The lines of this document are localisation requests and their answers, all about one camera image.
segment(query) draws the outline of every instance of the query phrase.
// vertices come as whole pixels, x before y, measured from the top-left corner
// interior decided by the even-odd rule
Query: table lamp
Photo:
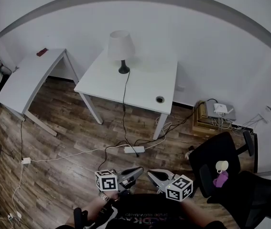
[[[126,65],[126,59],[135,54],[135,47],[128,31],[114,31],[110,34],[108,43],[108,57],[113,60],[121,60],[118,72],[126,74],[130,71]]]

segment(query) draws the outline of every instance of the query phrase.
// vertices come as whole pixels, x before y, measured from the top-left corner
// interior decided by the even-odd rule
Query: dark red object on table
[[[39,52],[37,52],[36,55],[41,57],[44,53],[46,53],[46,51],[48,51],[48,49],[44,48],[44,49],[40,50]]]

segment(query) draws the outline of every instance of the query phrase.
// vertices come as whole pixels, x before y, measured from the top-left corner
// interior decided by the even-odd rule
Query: black t-shirt
[[[201,229],[189,221],[179,202],[157,194],[134,194],[120,198],[115,207],[118,213],[108,222],[106,229]],[[226,229],[220,221],[205,229]]]

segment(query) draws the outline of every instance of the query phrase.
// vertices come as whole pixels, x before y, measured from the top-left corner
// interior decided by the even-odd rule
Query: black office chair
[[[221,133],[195,149],[189,161],[204,197],[211,196],[208,203],[225,207],[242,229],[256,228],[265,217],[271,218],[271,180],[248,171],[240,172],[238,155],[249,151],[254,154],[254,145],[248,131],[244,132],[246,144],[235,149],[229,133]],[[215,165],[219,160],[229,163],[228,180],[222,188],[216,188],[213,180],[218,176]]]

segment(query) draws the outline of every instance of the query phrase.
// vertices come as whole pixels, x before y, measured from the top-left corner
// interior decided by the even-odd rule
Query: white lampshade
[[[135,47],[128,31],[114,31],[110,34],[108,57],[125,60],[135,54]]]

